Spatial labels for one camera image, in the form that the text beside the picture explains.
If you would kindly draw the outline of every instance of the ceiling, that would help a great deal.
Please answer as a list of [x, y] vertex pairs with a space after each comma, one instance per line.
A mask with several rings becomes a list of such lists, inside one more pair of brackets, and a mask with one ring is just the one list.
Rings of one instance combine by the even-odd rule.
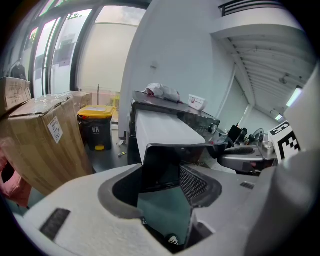
[[316, 65], [308, 39], [304, 34], [294, 39], [263, 34], [228, 39], [235, 49], [231, 55], [240, 58], [247, 72], [255, 108], [272, 118], [283, 115], [296, 87], [305, 86]]

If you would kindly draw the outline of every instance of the cardboard box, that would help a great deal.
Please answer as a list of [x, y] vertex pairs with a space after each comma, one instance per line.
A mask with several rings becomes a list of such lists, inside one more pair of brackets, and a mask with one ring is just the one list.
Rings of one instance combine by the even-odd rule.
[[13, 107], [31, 99], [30, 82], [3, 77], [0, 79], [0, 117]]
[[73, 107], [75, 114], [85, 106], [92, 105], [92, 92], [82, 92], [82, 91], [68, 91], [66, 93], [72, 94], [73, 96]]
[[4, 118], [0, 147], [13, 168], [44, 195], [93, 173], [70, 94], [31, 99]]

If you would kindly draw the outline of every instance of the trash bin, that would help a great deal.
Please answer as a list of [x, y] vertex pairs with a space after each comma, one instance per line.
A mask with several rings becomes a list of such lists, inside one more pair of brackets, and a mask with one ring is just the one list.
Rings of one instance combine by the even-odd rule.
[[90, 150], [110, 150], [113, 106], [89, 105], [78, 111], [78, 122], [83, 140]]

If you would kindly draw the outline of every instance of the black metal railing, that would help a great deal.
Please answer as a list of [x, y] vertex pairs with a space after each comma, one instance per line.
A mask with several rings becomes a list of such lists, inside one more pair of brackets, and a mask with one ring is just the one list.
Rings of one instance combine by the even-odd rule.
[[224, 17], [226, 15], [256, 8], [284, 9], [285, 7], [279, 0], [234, 0], [220, 5], [219, 8], [222, 10], [222, 17]]

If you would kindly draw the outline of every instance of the yellow lid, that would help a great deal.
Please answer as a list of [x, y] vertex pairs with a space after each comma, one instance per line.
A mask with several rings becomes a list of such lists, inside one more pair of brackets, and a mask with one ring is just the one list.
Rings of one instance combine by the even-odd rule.
[[93, 118], [109, 118], [112, 117], [115, 111], [114, 106], [105, 105], [89, 105], [78, 111], [79, 116]]

